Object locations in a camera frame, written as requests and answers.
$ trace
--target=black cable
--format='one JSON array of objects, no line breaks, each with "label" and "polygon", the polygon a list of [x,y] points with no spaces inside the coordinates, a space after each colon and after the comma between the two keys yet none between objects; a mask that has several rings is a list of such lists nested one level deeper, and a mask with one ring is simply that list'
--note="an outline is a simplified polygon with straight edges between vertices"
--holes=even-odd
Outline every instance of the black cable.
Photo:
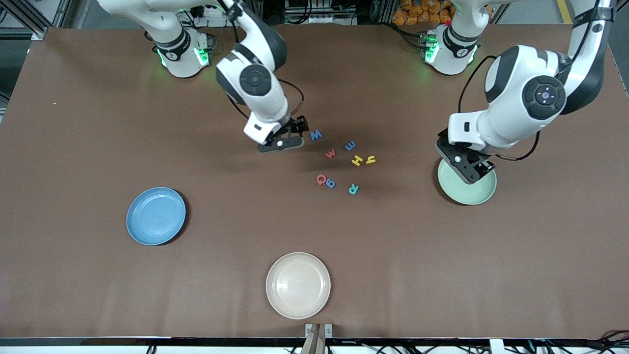
[{"label": "black cable", "polygon": [[234,38],[236,43],[240,43],[240,36],[238,36],[238,29],[236,28],[236,24],[234,24],[234,22],[231,22],[231,27],[234,30]]},{"label": "black cable", "polygon": [[465,94],[465,91],[467,90],[467,86],[472,81],[472,78],[474,77],[474,75],[476,74],[478,69],[480,69],[481,66],[483,65],[483,63],[485,63],[485,61],[487,61],[487,59],[489,59],[489,58],[492,58],[492,59],[496,60],[496,57],[493,56],[493,55],[488,55],[484,59],[482,59],[481,62],[478,64],[478,66],[474,69],[474,71],[472,71],[472,75],[470,75],[470,77],[467,79],[467,82],[463,86],[463,90],[461,91],[461,95],[459,96],[459,109],[458,109],[459,113],[461,113],[461,102],[463,101],[463,95]]},{"label": "black cable", "polygon": [[[299,109],[303,106],[304,101],[305,101],[305,97],[304,97],[304,93],[303,91],[301,91],[301,89],[299,87],[297,87],[297,85],[290,83],[286,80],[282,80],[282,79],[277,79],[278,81],[285,83],[287,85],[290,85],[292,87],[294,87],[294,89],[296,89],[299,94],[301,95],[301,101],[299,102],[299,104],[297,105],[297,107],[291,112],[291,115],[294,115],[295,113],[297,113],[299,111]],[[236,108],[240,114],[245,117],[245,119],[249,119],[249,116],[245,114],[245,112],[243,112],[240,107],[236,104],[236,102],[234,102],[234,100],[230,97],[230,95],[227,95],[227,98],[230,99],[231,105],[234,106],[234,108]]]},{"label": "black cable", "polygon": [[293,22],[291,20],[286,20],[286,19],[285,21],[293,25],[300,25],[306,22],[306,20],[310,18],[310,15],[312,13],[313,13],[313,0],[308,0],[306,4],[304,5],[304,14],[301,15],[301,19],[297,20],[297,22]]},{"label": "black cable", "polygon": [[374,23],[375,25],[384,25],[389,27],[390,29],[398,32],[401,35],[405,35],[405,36],[409,36],[409,37],[413,37],[413,38],[419,38],[420,35],[417,33],[411,33],[411,32],[406,32],[406,31],[402,31],[398,28],[398,26],[395,23],[388,23],[388,22],[377,22]]},{"label": "black cable", "polygon": [[608,334],[605,337],[601,337],[599,341],[609,341],[610,338],[618,336],[619,334],[625,334],[625,333],[629,333],[629,330],[612,332],[611,334]]},{"label": "black cable", "polygon": [[238,105],[234,102],[234,100],[230,97],[230,95],[227,95],[227,98],[230,99],[231,104],[234,106],[234,108],[236,108],[240,114],[242,114],[243,117],[245,117],[245,119],[249,119],[249,116],[245,114],[245,112],[243,112],[240,107],[238,107]]},{"label": "black cable", "polygon": [[465,350],[465,351],[466,351],[467,353],[469,353],[469,354],[476,354],[476,353],[474,353],[473,351],[471,351],[471,350],[470,350],[472,347],[470,347],[470,349],[465,349],[465,348],[463,348],[462,346],[459,346],[459,345],[455,345],[455,346],[456,346],[458,349]]},{"label": "black cable", "polygon": [[394,345],[383,345],[380,349],[378,349],[378,351],[376,352],[376,354],[382,354],[383,350],[385,348],[393,348],[395,349],[396,352],[398,352],[398,354],[404,354],[402,353],[402,351],[400,351],[399,349],[397,349]]},{"label": "black cable", "polygon": [[433,349],[435,349],[436,347],[437,347],[437,346],[435,345],[435,346],[433,346],[433,347],[429,348],[427,351],[424,351],[424,353],[423,353],[423,354],[428,354],[429,352],[431,352],[431,351],[432,351]]},{"label": "black cable", "polygon": [[629,3],[629,0],[625,1],[622,5],[620,5],[620,6],[616,9],[616,12],[619,12],[620,10],[622,10],[622,8],[624,8],[624,7],[625,7],[625,5],[627,5],[627,3]]},{"label": "black cable", "polygon": [[190,21],[190,26],[191,28],[194,28],[195,30],[198,30],[201,27],[197,27],[197,24],[194,22],[194,18],[190,15],[190,12],[188,11],[183,11],[183,13],[186,15],[186,17],[188,17],[188,20]]},{"label": "black cable", "polygon": [[[601,0],[596,0],[596,3],[594,4],[593,9],[598,9],[598,5],[600,4],[600,2],[601,2]],[[583,44],[586,41],[587,34],[590,32],[590,29],[592,27],[592,22],[593,21],[590,21],[590,22],[587,23],[586,31],[583,32],[583,38],[581,38],[581,42],[579,42],[579,46],[577,48],[577,51],[574,52],[574,55],[571,58],[571,62],[574,60],[574,58],[576,58],[579,55],[579,53],[581,53],[581,49],[583,48]],[[558,72],[557,75],[555,75],[555,77],[557,77],[559,74],[562,74],[565,70],[569,70],[571,67],[572,67],[572,65],[566,65],[565,69],[563,71]]]},{"label": "black cable", "polygon": [[546,347],[547,354],[555,354],[555,351],[550,347],[547,341],[544,341],[544,346]]},{"label": "black cable", "polygon": [[550,344],[556,346],[557,348],[559,348],[559,350],[566,352],[566,354],[573,354],[573,352],[569,351],[568,349],[564,348],[563,346],[557,345],[557,344],[553,344],[551,341],[548,341]]},{"label": "black cable", "polygon": [[535,149],[537,148],[537,143],[539,142],[540,142],[540,131],[538,130],[537,134],[535,134],[535,142],[533,143],[533,146],[531,146],[531,149],[526,154],[520,157],[503,156],[500,154],[496,154],[496,157],[499,159],[507,160],[507,161],[522,161],[526,159],[527,157],[531,156],[533,152],[535,152]]},{"label": "black cable", "polygon": [[[153,38],[151,38],[151,36],[148,34],[147,31],[144,31],[144,38],[146,38],[149,41],[153,41]],[[151,48],[151,52],[153,53],[157,53],[157,45],[154,45],[153,48]]]},{"label": "black cable", "polygon": [[297,90],[297,92],[299,92],[299,95],[301,96],[301,101],[299,102],[297,107],[291,112],[291,114],[293,115],[293,114],[297,113],[301,109],[301,107],[304,105],[304,101],[306,100],[305,97],[304,97],[303,91],[301,91],[300,88],[297,87],[297,85],[295,85],[293,83],[290,83],[290,82],[288,82],[286,80],[282,80],[282,79],[279,79],[279,78],[277,80],[279,82],[281,82],[281,83],[284,83],[284,84],[292,86],[294,89]]},{"label": "black cable", "polygon": [[378,22],[378,23],[376,23],[376,24],[377,24],[377,25],[384,25],[384,26],[387,26],[387,27],[389,27],[390,29],[392,29],[392,30],[396,31],[396,32],[397,32],[397,33],[398,33],[398,34],[402,37],[402,39],[404,39],[404,41],[405,41],[406,43],[408,43],[408,45],[410,45],[411,47],[416,48],[416,49],[422,49],[422,48],[423,48],[422,46],[420,46],[420,45],[418,45],[418,44],[413,43],[410,39],[408,39],[408,38],[407,38],[407,37],[419,38],[419,37],[420,37],[420,35],[419,35],[419,34],[416,34],[416,33],[410,33],[410,32],[406,32],[406,31],[402,31],[402,30],[400,30],[400,29],[398,28],[398,26],[396,26],[396,24],[395,24],[395,23]]}]

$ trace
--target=plastic plate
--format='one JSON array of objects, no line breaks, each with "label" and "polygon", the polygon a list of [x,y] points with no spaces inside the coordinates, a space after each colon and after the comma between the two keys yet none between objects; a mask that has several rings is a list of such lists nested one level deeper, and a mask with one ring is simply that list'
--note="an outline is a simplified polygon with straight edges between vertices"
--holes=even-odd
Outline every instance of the plastic plate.
[{"label": "plastic plate", "polygon": [[439,184],[448,197],[466,205],[477,205],[488,201],[496,191],[496,170],[493,169],[485,177],[473,185],[463,182],[461,177],[441,160],[437,170]]},{"label": "plastic plate", "polygon": [[289,253],[278,259],[267,275],[267,297],[280,315],[289,319],[314,316],[328,302],[330,274],[315,256]]},{"label": "plastic plate", "polygon": [[186,204],[176,191],[151,188],[140,194],[126,215],[129,235],[141,244],[157,246],[179,233],[186,220]]}]

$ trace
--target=cable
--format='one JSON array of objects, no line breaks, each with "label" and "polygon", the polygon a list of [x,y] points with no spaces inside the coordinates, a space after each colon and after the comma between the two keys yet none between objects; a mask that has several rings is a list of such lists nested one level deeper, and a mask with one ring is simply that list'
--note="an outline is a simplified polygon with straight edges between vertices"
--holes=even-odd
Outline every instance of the cable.
[{"label": "cable", "polygon": [[[153,38],[151,38],[151,36],[148,34],[148,31],[144,31],[144,38],[151,42],[153,41]],[[153,48],[151,48],[151,52],[157,53],[157,45],[154,45]]]},{"label": "cable", "polygon": [[550,340],[546,340],[546,341],[547,341],[547,342],[549,342],[549,343],[550,343],[550,345],[554,345],[554,346],[556,346],[557,348],[559,348],[559,350],[564,351],[566,354],[573,354],[573,352],[569,351],[568,349],[564,348],[563,346],[560,346],[560,345],[558,345],[558,344],[556,344],[556,343],[553,343],[553,342],[552,342],[552,341],[550,341]]},{"label": "cable", "polygon": [[399,349],[397,349],[394,345],[383,345],[380,349],[378,349],[378,351],[376,352],[376,354],[382,354],[384,353],[383,350],[385,348],[393,348],[395,349],[396,352],[398,352],[398,354],[404,354],[402,353]]},{"label": "cable", "polygon": [[601,337],[599,339],[599,341],[609,341],[610,338],[618,336],[619,334],[625,334],[625,333],[629,333],[629,331],[614,331],[614,332],[612,332],[611,334],[608,334],[605,337]]},{"label": "cable", "polygon": [[2,23],[4,21],[4,19],[6,19],[6,15],[9,13],[9,11],[7,11],[4,8],[0,8],[0,14],[3,14],[3,13],[4,13],[4,16],[2,16],[2,19],[0,20],[0,23]]},{"label": "cable", "polygon": [[249,119],[249,116],[245,114],[245,112],[243,112],[240,107],[238,107],[238,105],[234,102],[234,100],[230,97],[230,95],[227,95],[227,98],[230,99],[231,105],[234,106],[234,108],[236,108],[240,114],[242,114],[243,117],[245,117],[245,119]]},{"label": "cable", "polygon": [[240,43],[240,36],[238,36],[238,29],[236,28],[236,24],[234,24],[234,22],[231,22],[231,27],[234,30],[234,38],[236,40],[236,43]]},{"label": "cable", "polygon": [[474,77],[474,75],[476,74],[478,69],[480,69],[481,66],[483,65],[483,63],[485,63],[485,61],[487,61],[487,59],[489,59],[489,58],[492,58],[492,59],[496,60],[496,57],[493,56],[493,55],[488,55],[485,58],[483,58],[481,60],[481,62],[478,64],[478,66],[474,69],[474,71],[472,71],[472,75],[470,75],[470,77],[467,79],[467,82],[465,83],[465,86],[463,86],[463,90],[461,91],[461,95],[459,96],[459,109],[458,109],[459,113],[461,113],[461,101],[463,101],[463,95],[465,94],[465,91],[467,90],[467,86],[472,81],[472,78]]},{"label": "cable", "polygon": [[496,154],[496,157],[499,159],[503,159],[503,160],[507,160],[507,161],[522,161],[524,159],[526,159],[527,157],[531,156],[531,154],[533,154],[533,152],[535,151],[535,148],[537,148],[537,143],[540,142],[540,131],[537,131],[537,134],[535,134],[535,142],[533,143],[533,146],[531,146],[531,149],[524,155],[520,156],[520,157],[511,157],[511,156],[503,156],[500,154]]},{"label": "cable", "polygon": [[[293,83],[290,83],[290,82],[288,82],[288,81],[286,81],[286,80],[282,80],[282,79],[277,79],[277,80],[278,80],[278,81],[280,81],[281,83],[285,83],[285,84],[287,84],[287,85],[292,86],[294,89],[296,89],[296,90],[297,90],[297,92],[299,92],[299,95],[301,95],[301,101],[299,102],[299,104],[297,105],[297,107],[296,107],[296,108],[295,108],[295,109],[291,112],[291,115],[296,114],[296,113],[297,113],[297,112],[301,109],[301,107],[304,105],[305,97],[304,97],[304,93],[303,93],[303,91],[301,91],[301,89],[300,89],[299,87],[297,87],[297,85],[295,85],[295,84],[293,84]],[[229,99],[230,99],[231,105],[232,105],[232,106],[234,106],[234,108],[236,108],[236,109],[240,112],[240,114],[241,114],[243,117],[245,117],[245,119],[249,119],[249,116],[248,116],[247,114],[245,114],[245,112],[243,112],[243,111],[240,109],[240,107],[236,104],[236,102],[234,102],[234,100],[230,97],[230,95],[227,95],[227,98],[229,98]]]},{"label": "cable", "polygon": [[281,82],[281,83],[284,83],[284,84],[287,84],[287,85],[292,86],[294,89],[296,89],[296,90],[297,90],[297,92],[299,92],[299,95],[301,96],[301,101],[299,102],[299,104],[297,105],[297,107],[296,107],[296,108],[295,108],[295,109],[291,112],[291,114],[293,115],[293,114],[295,114],[295,113],[299,112],[299,110],[301,109],[301,107],[304,105],[304,101],[305,101],[304,93],[303,93],[303,92],[299,89],[299,87],[297,87],[297,85],[295,85],[295,84],[293,84],[293,83],[290,83],[290,82],[288,82],[288,81],[286,81],[286,80],[282,80],[282,79],[279,79],[279,78],[278,78],[277,80],[278,80],[279,82]]},{"label": "cable", "polygon": [[621,5],[620,5],[617,9],[616,9],[616,12],[619,12],[620,10],[622,10],[622,9],[625,7],[625,5],[627,5],[627,3],[629,3],[629,0],[625,1],[624,3],[622,3],[622,4],[621,4]]},{"label": "cable", "polygon": [[212,51],[214,49],[216,49],[216,47],[218,46],[218,40],[219,38],[221,38],[221,33],[223,33],[223,29],[227,26],[227,20],[225,20],[225,24],[223,25],[223,27],[221,27],[220,30],[218,30],[218,34],[216,35],[216,37],[214,38],[214,45],[212,45]]},{"label": "cable", "polygon": [[431,348],[429,348],[427,351],[424,351],[424,354],[428,354],[429,352],[431,352],[433,349],[435,349],[437,346],[433,346]]},{"label": "cable", "polygon": [[409,40],[407,37],[413,37],[413,38],[419,38],[420,35],[417,33],[410,33],[410,32],[406,32],[406,31],[402,31],[398,28],[398,26],[395,23],[387,23],[387,22],[378,22],[376,23],[377,25],[384,25],[389,27],[390,29],[396,31],[400,36],[402,36],[402,38],[404,39],[404,41],[406,43],[408,43],[408,45],[410,45],[413,48],[416,49],[423,49],[424,47],[422,47],[421,45],[417,45],[413,42],[411,42],[411,40]]},{"label": "cable", "polygon": [[310,18],[310,15],[313,13],[313,0],[308,0],[308,2],[306,3],[305,7],[304,7],[304,14],[301,15],[301,19],[298,20],[297,22],[293,22],[291,20],[287,20],[284,19],[286,22],[291,23],[293,25],[300,25],[304,22],[306,22],[307,19]]},{"label": "cable", "polygon": [[181,13],[183,13],[183,14],[184,14],[184,15],[188,18],[188,22],[190,23],[190,25],[183,25],[183,24],[182,24],[182,26],[183,26],[184,28],[193,28],[193,29],[195,29],[195,30],[198,30],[198,29],[200,29],[200,28],[201,28],[201,27],[198,27],[198,26],[197,26],[197,25],[198,25],[198,23],[196,23],[196,22],[194,21],[194,17],[190,15],[190,12],[188,12],[188,11],[180,11],[178,14],[181,14]]},{"label": "cable", "polygon": [[[485,58],[483,58],[481,60],[481,62],[478,64],[478,66],[474,69],[474,71],[472,71],[472,75],[470,75],[470,77],[467,79],[467,82],[465,82],[465,85],[463,86],[463,90],[461,91],[461,95],[459,96],[459,107],[457,109],[457,111],[459,113],[461,113],[461,102],[463,101],[463,95],[465,95],[465,91],[467,90],[468,85],[472,81],[472,78],[474,77],[474,75],[476,74],[478,69],[480,69],[481,66],[483,65],[483,63],[485,63],[485,61],[487,61],[490,58],[496,60],[496,57],[493,56],[493,55],[488,55]],[[507,161],[521,161],[521,160],[524,160],[527,157],[531,156],[531,154],[533,154],[533,152],[537,148],[537,143],[539,143],[539,142],[540,142],[540,131],[538,131],[537,134],[535,134],[535,142],[533,143],[533,146],[531,147],[531,149],[526,154],[524,154],[524,155],[522,155],[520,157],[503,156],[503,155],[500,155],[500,154],[496,154],[496,157],[498,157],[499,159],[507,160]]]},{"label": "cable", "polygon": [[384,25],[389,27],[390,29],[398,32],[400,35],[405,35],[405,36],[409,36],[409,37],[413,37],[413,38],[419,38],[420,35],[417,33],[411,33],[411,32],[406,32],[406,31],[402,31],[398,28],[398,26],[395,23],[388,23],[388,22],[377,22],[374,23],[375,25]]}]

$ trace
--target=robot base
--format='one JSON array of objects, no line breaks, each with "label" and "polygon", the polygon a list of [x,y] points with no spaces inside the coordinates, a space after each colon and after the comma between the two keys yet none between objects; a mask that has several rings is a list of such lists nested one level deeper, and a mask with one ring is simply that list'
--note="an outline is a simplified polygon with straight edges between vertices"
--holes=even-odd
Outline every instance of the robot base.
[{"label": "robot base", "polygon": [[443,44],[443,32],[446,28],[448,28],[448,26],[439,25],[435,29],[428,31],[426,36],[428,40],[425,43],[420,43],[422,46],[427,45],[430,47],[425,51],[423,60],[426,64],[434,67],[435,70],[442,74],[460,74],[465,70],[467,65],[474,60],[476,47],[467,53],[465,57],[455,57],[454,53]]},{"label": "robot base", "polygon": [[214,36],[199,33],[192,28],[186,28],[190,34],[191,45],[179,60],[172,61],[159,54],[162,58],[162,65],[176,77],[191,77],[196,75],[201,69],[208,66],[212,56],[212,46]]}]

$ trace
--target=white plate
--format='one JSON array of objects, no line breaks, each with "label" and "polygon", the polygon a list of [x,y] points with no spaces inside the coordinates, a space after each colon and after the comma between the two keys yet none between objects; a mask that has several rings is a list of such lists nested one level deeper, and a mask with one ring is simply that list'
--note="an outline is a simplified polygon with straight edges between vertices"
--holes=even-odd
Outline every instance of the white plate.
[{"label": "white plate", "polygon": [[487,176],[481,178],[473,185],[468,185],[442,159],[437,170],[437,177],[445,194],[461,204],[478,205],[484,203],[496,191],[497,179],[495,169],[492,169]]},{"label": "white plate", "polygon": [[314,316],[330,297],[330,274],[319,258],[295,252],[278,259],[267,275],[267,297],[289,319]]}]

